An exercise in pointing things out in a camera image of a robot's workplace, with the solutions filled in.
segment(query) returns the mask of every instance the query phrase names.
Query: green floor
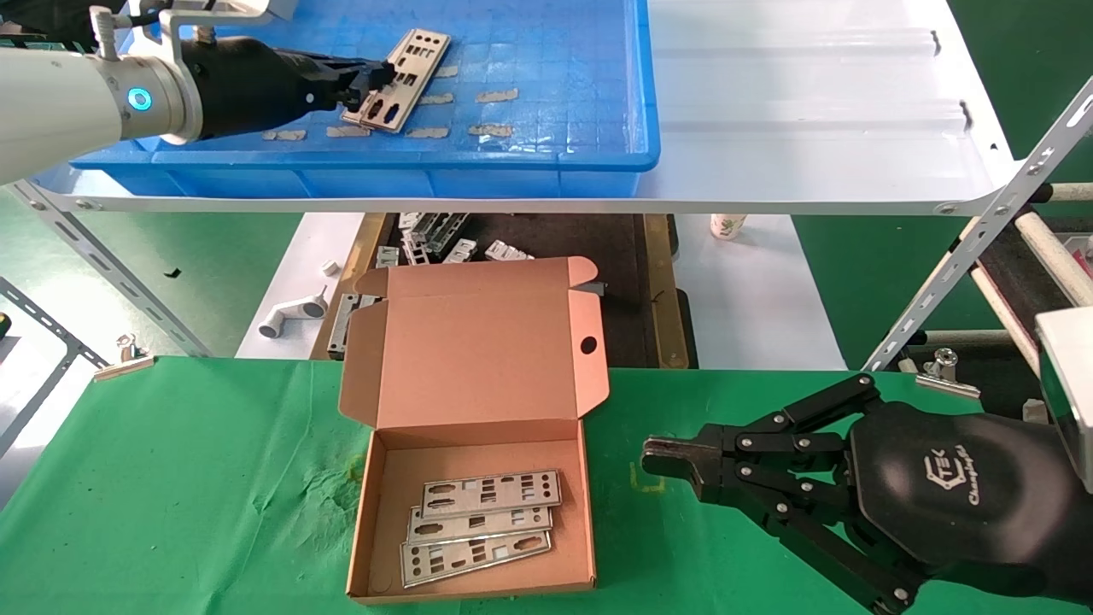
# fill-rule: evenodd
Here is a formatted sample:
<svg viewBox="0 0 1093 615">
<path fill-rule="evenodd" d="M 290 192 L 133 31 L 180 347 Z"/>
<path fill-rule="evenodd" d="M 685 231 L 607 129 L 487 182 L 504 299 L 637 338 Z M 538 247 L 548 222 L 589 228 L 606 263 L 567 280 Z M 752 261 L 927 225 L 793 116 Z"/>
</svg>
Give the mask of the green floor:
<svg viewBox="0 0 1093 615">
<path fill-rule="evenodd" d="M 1014 155 L 1035 144 L 1093 72 L 1093 2 L 950 0 Z M 1093 180 L 1093 139 L 1053 177 Z M 89 344 L 103 352 L 132 330 L 157 353 L 177 353 L 142 315 L 28 210 L 0 190 L 0 274 L 69 328 L 109 319 Z M 299 218 L 290 214 L 83 216 L 212 348 L 233 355 Z M 963 220 L 795 217 L 847 365 L 860 366 L 929 273 Z M 853 241 L 845 237 L 853 236 Z M 175 267 L 178 279 L 162 272 Z M 0 310 L 5 309 L 0 303 Z M 941 304 L 931 329 L 991 329 L 997 321 L 967 282 Z"/>
</svg>

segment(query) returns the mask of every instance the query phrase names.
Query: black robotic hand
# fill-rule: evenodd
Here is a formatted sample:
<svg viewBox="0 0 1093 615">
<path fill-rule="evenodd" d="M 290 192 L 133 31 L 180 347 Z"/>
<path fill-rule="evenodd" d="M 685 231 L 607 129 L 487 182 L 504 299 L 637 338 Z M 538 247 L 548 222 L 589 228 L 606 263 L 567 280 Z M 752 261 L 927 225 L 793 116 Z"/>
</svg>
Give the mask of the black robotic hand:
<svg viewBox="0 0 1093 615">
<path fill-rule="evenodd" d="M 846 439 L 816 433 L 854 414 Z M 1093 605 L 1093 496 L 1051 426 L 925 413 L 858 375 L 745 427 L 651 437 L 642 468 L 740 509 L 874 613 L 929 579 Z"/>
<path fill-rule="evenodd" d="M 185 40 L 201 97 L 201 140 L 283 126 L 313 110 L 361 108 L 395 80 L 390 62 L 277 49 L 247 36 Z"/>
</svg>

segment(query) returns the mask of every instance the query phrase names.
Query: metal shelf frame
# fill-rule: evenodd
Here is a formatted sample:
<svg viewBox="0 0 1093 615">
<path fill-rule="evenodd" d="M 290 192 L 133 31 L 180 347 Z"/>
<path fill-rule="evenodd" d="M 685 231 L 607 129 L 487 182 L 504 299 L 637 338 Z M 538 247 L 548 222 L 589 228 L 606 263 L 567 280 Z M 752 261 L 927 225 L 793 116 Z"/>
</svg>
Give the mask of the metal shelf frame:
<svg viewBox="0 0 1093 615">
<path fill-rule="evenodd" d="M 879 370 L 1093 126 L 1091 80 L 1030 157 L 1014 159 L 945 0 L 648 0 L 648 9 L 661 153 L 633 199 L 144 197 L 68 165 L 16 181 L 14 193 L 193 356 L 208 346 L 75 213 L 972 217 L 865 366 Z"/>
<path fill-rule="evenodd" d="M 1071 149 L 1093 130 L 1093 78 L 1078 92 L 1059 118 L 1002 188 L 979 198 L 933 204 L 929 210 L 900 209 L 902 214 L 937 214 L 973 216 L 972 224 L 960 244 L 948 251 L 912 298 L 907 309 L 893 326 L 862 367 L 867 371 L 884 369 L 892 363 L 910 336 L 921 328 L 960 280 L 1010 223 L 1022 204 L 1050 176 Z M 175 316 L 155 294 L 139 280 L 91 230 L 80 223 L 75 211 L 466 211 L 485 212 L 628 212 L 628 213 L 810 213 L 810 214 L 874 214 L 861 203 L 816 206 L 808 202 L 714 202 L 668 200 L 473 200 L 473 199 L 292 199 L 248 201 L 238 199 L 90 199 L 61 194 L 42 188 L 31 180 L 12 185 L 17 199 L 30 206 L 58 236 L 107 279 L 139 310 L 174 339 L 190 356 L 209 356 L 208 347 Z"/>
</svg>

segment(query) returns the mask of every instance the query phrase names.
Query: cardboard box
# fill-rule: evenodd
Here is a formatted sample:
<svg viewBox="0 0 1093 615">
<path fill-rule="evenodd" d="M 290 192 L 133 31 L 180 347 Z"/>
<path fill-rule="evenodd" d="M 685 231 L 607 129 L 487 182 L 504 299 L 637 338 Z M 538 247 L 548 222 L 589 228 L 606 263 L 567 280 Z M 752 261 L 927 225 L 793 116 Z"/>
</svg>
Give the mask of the cardboard box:
<svg viewBox="0 0 1093 615">
<path fill-rule="evenodd" d="M 580 417 L 608 397 L 600 297 L 583 257 L 395 267 L 354 285 L 339 409 L 375 427 L 350 557 L 362 604 L 588 590 L 596 583 Z M 556 469 L 553 549 L 402 588 L 399 547 L 430 481 Z"/>
</svg>

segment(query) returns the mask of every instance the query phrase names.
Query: green tablecloth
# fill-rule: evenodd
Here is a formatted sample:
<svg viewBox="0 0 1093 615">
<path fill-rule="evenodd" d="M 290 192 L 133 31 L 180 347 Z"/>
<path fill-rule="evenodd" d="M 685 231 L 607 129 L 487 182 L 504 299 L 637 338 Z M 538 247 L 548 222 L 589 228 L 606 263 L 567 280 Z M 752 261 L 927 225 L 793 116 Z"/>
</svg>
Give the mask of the green tablecloth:
<svg viewBox="0 0 1093 615">
<path fill-rule="evenodd" d="M 635 466 L 650 434 L 747 423 L 843 374 L 616 370 L 587 419 L 599 589 L 376 613 L 865 611 L 734 510 Z M 341 365 L 163 358 L 93 383 L 0 513 L 0 613 L 360 614 L 343 595 L 368 429 Z M 879 375 L 890 400 L 975 405 Z M 947 583 L 912 613 L 1086 613 Z"/>
</svg>

